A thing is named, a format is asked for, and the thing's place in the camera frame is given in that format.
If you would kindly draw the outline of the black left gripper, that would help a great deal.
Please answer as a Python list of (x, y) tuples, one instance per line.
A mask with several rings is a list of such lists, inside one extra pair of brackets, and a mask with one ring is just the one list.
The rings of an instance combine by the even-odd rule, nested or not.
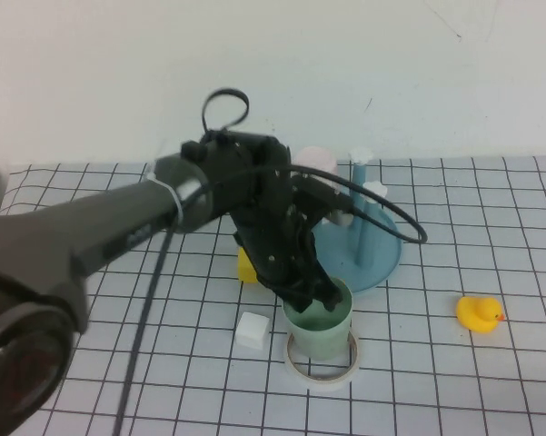
[(320, 181), (258, 181), (233, 209), (234, 235), (257, 280), (298, 313), (320, 301), (333, 312), (344, 283), (317, 258), (313, 227), (335, 211), (335, 189)]

